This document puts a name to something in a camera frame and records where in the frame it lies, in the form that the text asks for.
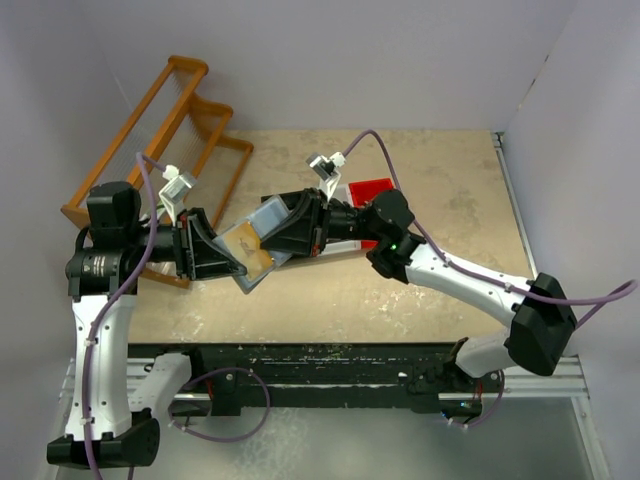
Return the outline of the grey card holder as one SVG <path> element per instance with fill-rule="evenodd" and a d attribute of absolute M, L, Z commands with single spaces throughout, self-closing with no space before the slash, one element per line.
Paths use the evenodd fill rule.
<path fill-rule="evenodd" d="M 292 257 L 291 253 L 261 247 L 261 241 L 283 223 L 289 213 L 279 195 L 271 196 L 253 213 L 238 220 L 213 240 L 246 269 L 244 274 L 234 277 L 244 294 L 249 294 L 267 275 Z"/>

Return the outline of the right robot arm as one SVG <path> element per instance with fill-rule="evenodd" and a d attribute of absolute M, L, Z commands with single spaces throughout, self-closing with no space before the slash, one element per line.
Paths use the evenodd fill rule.
<path fill-rule="evenodd" d="M 437 250 L 411 231 L 415 217 L 395 188 L 360 207 L 327 199 L 316 188 L 286 194 L 285 204 L 289 215 L 262 239 L 262 249 L 315 257 L 330 240 L 372 241 L 366 257 L 382 277 L 439 291 L 501 323 L 494 334 L 454 345 L 444 369 L 452 389 L 467 391 L 480 377 L 512 366 L 538 376 L 554 373 L 577 327 L 555 277 L 512 276 Z"/>

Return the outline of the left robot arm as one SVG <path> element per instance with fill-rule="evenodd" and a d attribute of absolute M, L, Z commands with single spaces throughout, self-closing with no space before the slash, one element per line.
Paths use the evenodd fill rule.
<path fill-rule="evenodd" d="M 186 209 L 192 183 L 176 178 L 159 193 L 171 219 L 140 218 L 139 191 L 125 181 L 90 189 L 88 219 L 66 265 L 76 331 L 73 403 L 64 433 L 47 446 L 51 465 L 75 469 L 147 467 L 159 450 L 159 415 L 179 388 L 194 392 L 204 365 L 165 353 L 133 393 L 127 392 L 128 335 L 138 278 L 149 262 L 170 262 L 179 276 L 205 280 L 246 269 L 214 242 L 201 208 Z"/>

